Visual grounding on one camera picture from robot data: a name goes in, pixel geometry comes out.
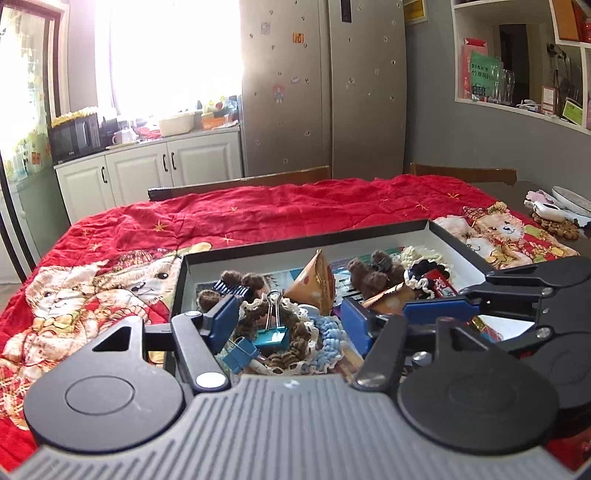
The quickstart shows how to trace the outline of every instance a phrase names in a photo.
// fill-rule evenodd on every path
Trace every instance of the wooden chair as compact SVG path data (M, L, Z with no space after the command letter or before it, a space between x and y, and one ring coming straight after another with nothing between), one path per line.
M444 175L454 177L466 183L503 182L513 186L517 181L517 171L514 168L457 168L436 167L432 165L410 164L412 175Z
M201 183L198 185L188 185L186 187L162 187L148 190L150 202L159 202L168 200L188 193L207 193L214 190L232 189L234 187L275 187L285 183L294 185L303 185L304 183L314 183L315 181L327 180L331 178L330 167L316 167L308 170L288 171L284 173L274 173L271 175L261 175L259 177L246 177L244 179L214 181L211 183Z

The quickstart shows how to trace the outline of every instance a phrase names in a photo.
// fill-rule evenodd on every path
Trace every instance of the glass door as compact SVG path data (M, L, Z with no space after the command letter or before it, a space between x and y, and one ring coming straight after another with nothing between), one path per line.
M48 138L61 114L60 20L48 8L0 0L0 71L9 72L0 75L0 213L26 273L70 226Z

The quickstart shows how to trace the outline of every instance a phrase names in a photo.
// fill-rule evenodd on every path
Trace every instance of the blue yarn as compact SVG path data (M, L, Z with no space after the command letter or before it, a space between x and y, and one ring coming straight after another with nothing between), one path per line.
M314 317L313 320L322 337L322 348L311 361L311 365L318 370L324 370L326 365L331 364L340 355L340 343L345 336L339 325L330 317Z

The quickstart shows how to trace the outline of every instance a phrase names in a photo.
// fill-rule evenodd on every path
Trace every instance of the tile floor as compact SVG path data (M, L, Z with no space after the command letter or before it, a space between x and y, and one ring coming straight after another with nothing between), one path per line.
M8 300L20 286L20 283L0 283L0 313L4 311Z

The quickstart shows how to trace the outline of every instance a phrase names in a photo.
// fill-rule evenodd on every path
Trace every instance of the woven coaster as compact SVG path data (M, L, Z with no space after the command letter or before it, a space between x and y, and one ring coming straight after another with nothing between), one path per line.
M531 212L531 217L534 219L534 222L541 225L544 230L549 231L553 235L562 236L568 240L579 238L579 227L568 220L564 222L553 222L552 220L542 218L535 212Z

